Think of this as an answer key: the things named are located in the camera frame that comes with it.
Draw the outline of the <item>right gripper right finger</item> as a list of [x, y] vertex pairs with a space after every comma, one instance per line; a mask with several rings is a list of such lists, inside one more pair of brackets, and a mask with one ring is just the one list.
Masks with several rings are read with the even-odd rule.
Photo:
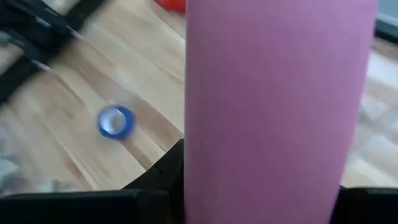
[[362, 224], [368, 205], [365, 188], [340, 187], [330, 224]]

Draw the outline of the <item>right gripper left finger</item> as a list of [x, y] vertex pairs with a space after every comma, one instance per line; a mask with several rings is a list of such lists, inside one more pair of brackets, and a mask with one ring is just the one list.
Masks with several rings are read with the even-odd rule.
[[150, 169], [124, 189], [135, 191], [138, 223], [185, 223], [184, 140], [178, 140]]

